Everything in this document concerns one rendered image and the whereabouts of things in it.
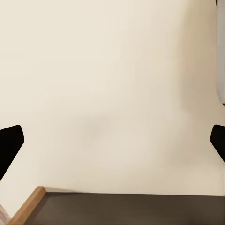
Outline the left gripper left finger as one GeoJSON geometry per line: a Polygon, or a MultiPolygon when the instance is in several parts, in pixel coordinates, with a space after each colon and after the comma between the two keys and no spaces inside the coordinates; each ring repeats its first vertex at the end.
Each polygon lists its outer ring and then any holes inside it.
{"type": "Polygon", "coordinates": [[[24,135],[21,125],[0,130],[0,180],[4,177],[23,144],[24,135]]]}

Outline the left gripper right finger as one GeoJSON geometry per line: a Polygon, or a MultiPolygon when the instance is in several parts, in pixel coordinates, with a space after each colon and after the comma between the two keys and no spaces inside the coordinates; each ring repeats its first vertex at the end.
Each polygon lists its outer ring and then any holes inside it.
{"type": "Polygon", "coordinates": [[[221,156],[221,158],[225,162],[225,127],[221,125],[214,125],[211,136],[210,142],[221,156]]]}

